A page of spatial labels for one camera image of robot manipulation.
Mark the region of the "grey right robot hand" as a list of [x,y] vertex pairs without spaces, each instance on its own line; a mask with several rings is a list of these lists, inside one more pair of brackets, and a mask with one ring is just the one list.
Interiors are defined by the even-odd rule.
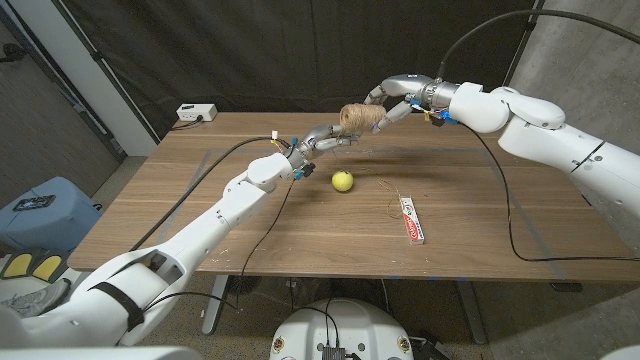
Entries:
[[417,74],[394,75],[383,80],[366,96],[366,105],[382,105],[388,97],[401,97],[401,101],[372,126],[373,134],[406,118],[415,106],[421,109],[432,107],[435,80]]

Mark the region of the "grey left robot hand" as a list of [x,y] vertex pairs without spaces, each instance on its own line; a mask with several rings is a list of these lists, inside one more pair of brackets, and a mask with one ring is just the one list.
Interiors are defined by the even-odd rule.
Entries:
[[287,158],[292,169],[299,170],[336,147],[356,145],[361,135],[361,132],[347,132],[340,125],[321,125],[298,140]]

